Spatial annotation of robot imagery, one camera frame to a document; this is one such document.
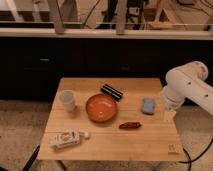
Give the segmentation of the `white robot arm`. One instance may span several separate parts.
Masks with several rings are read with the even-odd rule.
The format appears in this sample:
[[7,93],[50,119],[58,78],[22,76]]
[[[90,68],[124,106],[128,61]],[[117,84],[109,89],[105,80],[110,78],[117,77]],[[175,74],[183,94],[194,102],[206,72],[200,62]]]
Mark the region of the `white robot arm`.
[[173,120],[176,110],[183,105],[186,98],[213,116],[213,87],[205,82],[207,77],[208,68],[200,61],[189,62],[167,72],[167,85],[160,93],[165,123]]

